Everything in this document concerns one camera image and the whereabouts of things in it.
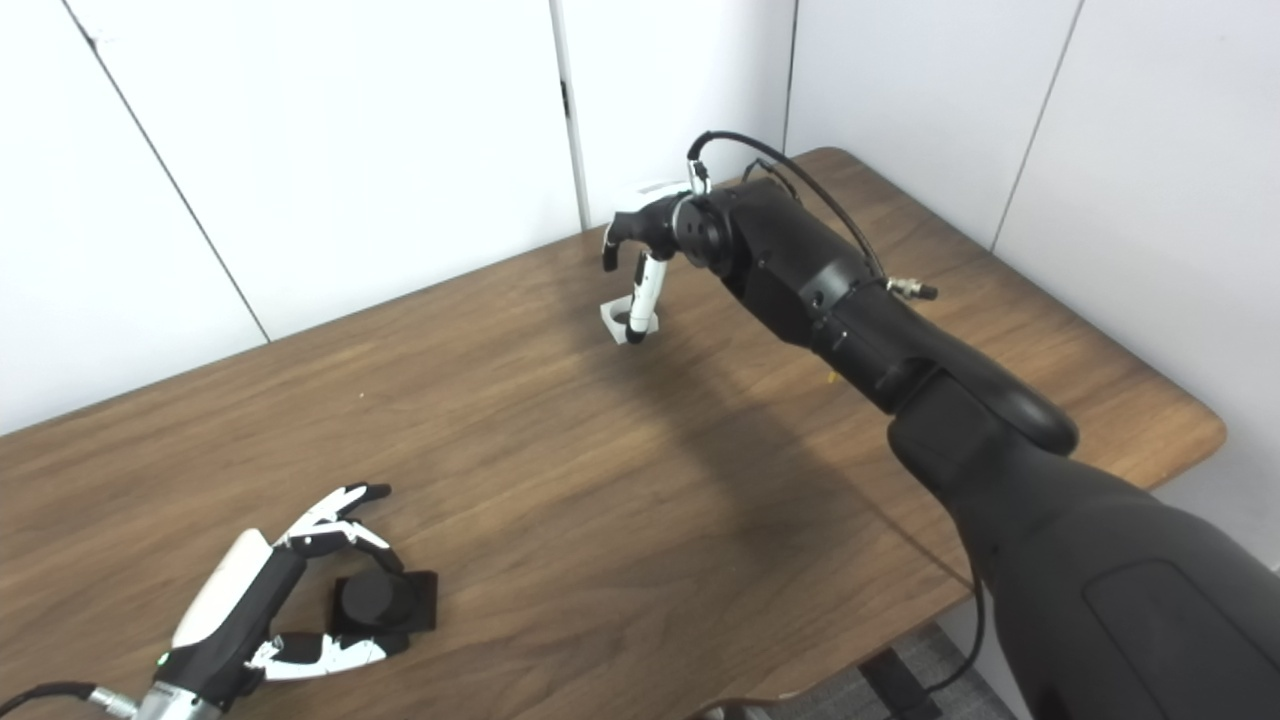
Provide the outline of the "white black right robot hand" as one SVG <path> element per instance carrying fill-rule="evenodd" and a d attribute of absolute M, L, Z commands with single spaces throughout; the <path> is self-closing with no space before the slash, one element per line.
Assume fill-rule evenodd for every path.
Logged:
<path fill-rule="evenodd" d="M 602 305 L 602 318 L 617 343 L 640 345 L 660 329 L 658 300 L 666 286 L 669 260 L 678 252 L 675 214 L 691 182 L 664 181 L 641 186 L 623 197 L 602 240 L 603 270 L 616 272 L 622 243 L 644 246 L 637 255 L 631 295 Z"/>

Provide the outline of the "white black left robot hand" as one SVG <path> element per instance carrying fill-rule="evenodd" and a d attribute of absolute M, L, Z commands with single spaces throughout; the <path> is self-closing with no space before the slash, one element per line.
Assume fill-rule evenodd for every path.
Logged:
<path fill-rule="evenodd" d="M 256 528 L 242 532 L 186 610 L 136 717 L 221 719 L 262 683 L 347 673 L 404 652 L 404 634 L 270 633 L 312 559 L 352 548 L 383 570 L 403 570 L 385 539 L 348 518 L 390 492 L 342 486 L 273 542 Z"/>

